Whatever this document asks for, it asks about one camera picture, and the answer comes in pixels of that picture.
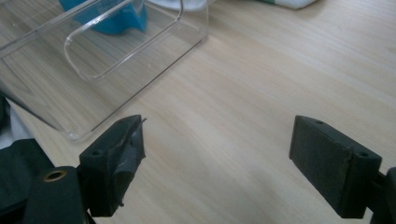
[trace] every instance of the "light wood surface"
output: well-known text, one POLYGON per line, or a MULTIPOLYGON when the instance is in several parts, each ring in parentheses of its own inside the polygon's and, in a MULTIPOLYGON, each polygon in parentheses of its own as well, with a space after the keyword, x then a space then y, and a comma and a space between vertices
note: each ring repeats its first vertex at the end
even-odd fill
POLYGON ((396 165, 396 2, 256 1, 210 7, 209 38, 71 143, 22 112, 57 165, 141 114, 147 157, 125 207, 100 223, 369 223, 343 220, 289 160, 295 115, 321 119, 396 165))

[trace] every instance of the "screw hole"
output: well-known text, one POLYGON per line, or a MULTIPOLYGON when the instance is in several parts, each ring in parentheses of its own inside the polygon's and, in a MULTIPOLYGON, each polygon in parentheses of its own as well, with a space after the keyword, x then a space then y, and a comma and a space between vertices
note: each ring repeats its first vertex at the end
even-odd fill
POLYGON ((67 174, 64 170, 52 171, 51 173, 44 176, 45 182, 53 182, 62 179, 67 174))
POLYGON ((365 152, 360 152, 359 155, 363 156, 363 157, 368 157, 369 154, 365 153, 365 152))

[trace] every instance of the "transparent plastic box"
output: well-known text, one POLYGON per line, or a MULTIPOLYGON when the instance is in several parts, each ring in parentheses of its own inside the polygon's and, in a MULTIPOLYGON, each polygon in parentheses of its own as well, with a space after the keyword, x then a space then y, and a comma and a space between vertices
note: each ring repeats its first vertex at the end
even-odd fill
POLYGON ((194 9, 184 8, 185 0, 170 0, 177 3, 172 9, 142 0, 144 11, 137 0, 108 1, 64 11, 58 0, 0 0, 0 91, 72 140, 94 130, 207 36, 206 0, 194 9), (95 29, 131 6, 146 13, 144 30, 95 29))

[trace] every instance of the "black cloth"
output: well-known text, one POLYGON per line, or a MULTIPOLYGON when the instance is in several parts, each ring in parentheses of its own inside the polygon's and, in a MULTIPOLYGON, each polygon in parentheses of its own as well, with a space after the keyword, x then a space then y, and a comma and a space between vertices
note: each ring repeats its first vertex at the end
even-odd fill
POLYGON ((0 150, 0 223, 21 210, 32 178, 54 167, 35 139, 23 139, 0 150))

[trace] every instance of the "white object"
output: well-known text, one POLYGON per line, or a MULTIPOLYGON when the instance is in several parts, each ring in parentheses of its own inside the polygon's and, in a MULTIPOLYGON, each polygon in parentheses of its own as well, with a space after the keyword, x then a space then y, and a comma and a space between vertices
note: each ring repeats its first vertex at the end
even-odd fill
MULTIPOLYGON (((180 0, 148 0, 155 5, 166 7, 173 10, 180 10, 180 0)), ((183 8, 187 11, 201 10, 208 4, 214 3, 216 0, 182 0, 183 8)))
POLYGON ((315 2, 315 0, 275 0, 276 5, 293 9, 306 7, 313 2, 315 2))

